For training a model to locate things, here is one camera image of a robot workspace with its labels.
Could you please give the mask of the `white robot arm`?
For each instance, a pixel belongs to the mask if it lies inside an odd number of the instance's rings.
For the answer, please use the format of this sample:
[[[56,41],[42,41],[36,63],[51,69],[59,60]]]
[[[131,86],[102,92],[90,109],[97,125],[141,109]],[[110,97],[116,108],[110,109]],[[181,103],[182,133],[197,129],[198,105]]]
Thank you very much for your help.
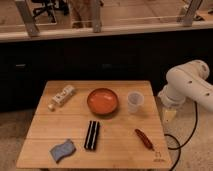
[[[168,70],[167,84],[158,93],[164,123],[175,117],[187,98],[213,112],[213,85],[206,81],[209,75],[209,66],[202,60],[192,60]]]

